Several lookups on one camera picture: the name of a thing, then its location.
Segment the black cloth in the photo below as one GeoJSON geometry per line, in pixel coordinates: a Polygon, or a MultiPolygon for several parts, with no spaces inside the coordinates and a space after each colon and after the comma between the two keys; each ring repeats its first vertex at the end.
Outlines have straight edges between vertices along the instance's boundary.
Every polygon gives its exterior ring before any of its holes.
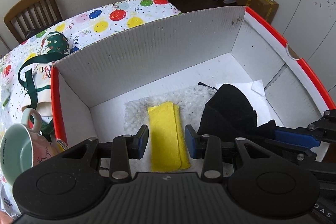
{"type": "Polygon", "coordinates": [[[198,135],[215,135],[223,142],[236,137],[260,136],[275,139],[275,121],[257,127],[257,113],[235,86],[224,84],[205,104],[198,135]]]}

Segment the white cardboard box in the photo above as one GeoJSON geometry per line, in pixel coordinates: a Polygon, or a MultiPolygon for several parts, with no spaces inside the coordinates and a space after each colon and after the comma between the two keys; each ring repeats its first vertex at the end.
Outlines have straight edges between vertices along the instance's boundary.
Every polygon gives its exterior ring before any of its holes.
{"type": "MultiPolygon", "coordinates": [[[[262,79],[277,125],[306,127],[336,108],[304,60],[245,6],[199,10],[153,21],[93,43],[55,63],[56,136],[73,146],[125,134],[124,104],[196,85],[262,79]]],[[[322,143],[317,160],[328,144],[322,143]]]]}

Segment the folded yellow towel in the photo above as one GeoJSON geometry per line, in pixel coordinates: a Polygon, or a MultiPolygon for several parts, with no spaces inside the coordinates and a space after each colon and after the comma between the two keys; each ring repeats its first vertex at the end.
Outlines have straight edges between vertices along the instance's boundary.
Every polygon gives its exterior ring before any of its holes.
{"type": "Polygon", "coordinates": [[[166,102],[148,108],[152,171],[169,172],[190,167],[180,121],[179,106],[166,102]]]}

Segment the wooden chair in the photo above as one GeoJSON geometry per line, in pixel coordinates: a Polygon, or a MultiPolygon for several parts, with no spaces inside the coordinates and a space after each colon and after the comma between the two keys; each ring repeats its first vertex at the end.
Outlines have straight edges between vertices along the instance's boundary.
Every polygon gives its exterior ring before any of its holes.
{"type": "Polygon", "coordinates": [[[4,17],[6,26],[19,43],[61,21],[55,0],[20,0],[4,17]]]}

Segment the pink cup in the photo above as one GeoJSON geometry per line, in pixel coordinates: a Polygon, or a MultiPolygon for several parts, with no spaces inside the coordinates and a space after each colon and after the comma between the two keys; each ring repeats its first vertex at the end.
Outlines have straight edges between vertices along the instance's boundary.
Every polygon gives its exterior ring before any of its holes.
{"type": "Polygon", "coordinates": [[[21,173],[58,153],[52,144],[40,135],[41,122],[41,115],[36,110],[26,108],[21,123],[14,123],[2,138],[0,164],[10,185],[14,184],[21,173]],[[32,129],[28,126],[31,115],[34,118],[32,129]]]}

